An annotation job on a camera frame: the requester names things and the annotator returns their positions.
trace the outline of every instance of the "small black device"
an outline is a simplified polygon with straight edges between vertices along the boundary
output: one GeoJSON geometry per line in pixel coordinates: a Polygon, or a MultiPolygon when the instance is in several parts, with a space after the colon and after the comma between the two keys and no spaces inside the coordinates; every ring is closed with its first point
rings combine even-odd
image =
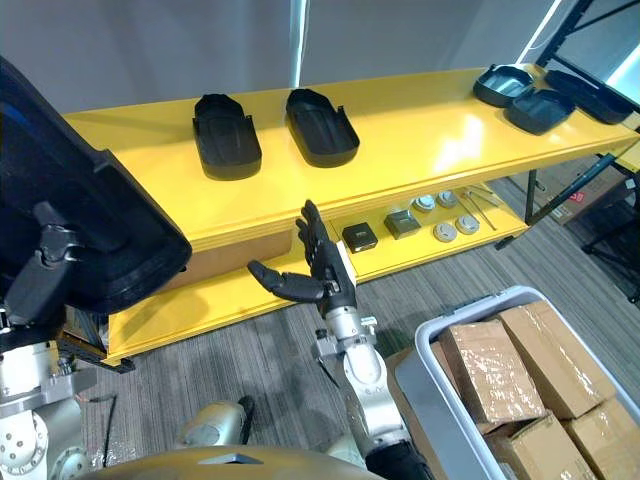
{"type": "Polygon", "coordinates": [[[358,253],[370,250],[378,244],[378,238],[367,222],[350,225],[342,230],[342,238],[351,250],[351,253],[358,253]]]}
{"type": "Polygon", "coordinates": [[[418,233],[420,229],[420,224],[409,210],[390,213],[384,219],[384,224],[396,240],[418,233]]]}

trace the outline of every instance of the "gray carpet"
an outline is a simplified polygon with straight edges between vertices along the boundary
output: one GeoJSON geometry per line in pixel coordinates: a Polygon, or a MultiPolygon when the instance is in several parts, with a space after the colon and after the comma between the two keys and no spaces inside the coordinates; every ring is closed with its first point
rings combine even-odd
{"type": "MultiPolygon", "coordinates": [[[[496,190],[522,213],[508,180],[496,190]]],[[[412,343],[425,320],[512,285],[545,294],[640,403],[640,312],[576,240],[545,219],[506,249],[488,245],[363,284],[359,309],[378,318],[380,351],[412,343]]],[[[87,396],[119,395],[109,464],[171,448],[181,426],[216,400],[250,394],[257,411],[250,443],[319,450],[347,430],[342,401],[310,355],[322,325],[314,308],[294,306],[135,357],[137,370],[99,371],[87,396]]],[[[107,404],[86,404],[84,438],[101,462],[107,404]]]]}

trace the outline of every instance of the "shelf leg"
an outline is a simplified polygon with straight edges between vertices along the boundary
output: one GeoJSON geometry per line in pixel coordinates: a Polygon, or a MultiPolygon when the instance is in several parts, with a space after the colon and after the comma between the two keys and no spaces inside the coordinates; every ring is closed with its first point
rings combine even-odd
{"type": "Polygon", "coordinates": [[[600,173],[602,173],[602,171],[605,168],[613,164],[613,162],[615,161],[616,161],[615,155],[611,153],[607,153],[606,155],[603,155],[596,163],[593,164],[591,168],[589,168],[581,176],[576,178],[571,183],[571,185],[569,185],[562,192],[556,195],[555,198],[549,201],[549,203],[541,207],[540,210],[538,210],[536,213],[530,215],[529,218],[525,217],[525,220],[524,220],[525,223],[530,227],[538,223],[540,220],[546,217],[553,209],[557,208],[562,203],[564,203],[571,195],[576,193],[578,190],[584,187],[587,183],[589,183],[595,177],[600,175],[600,173]]]}

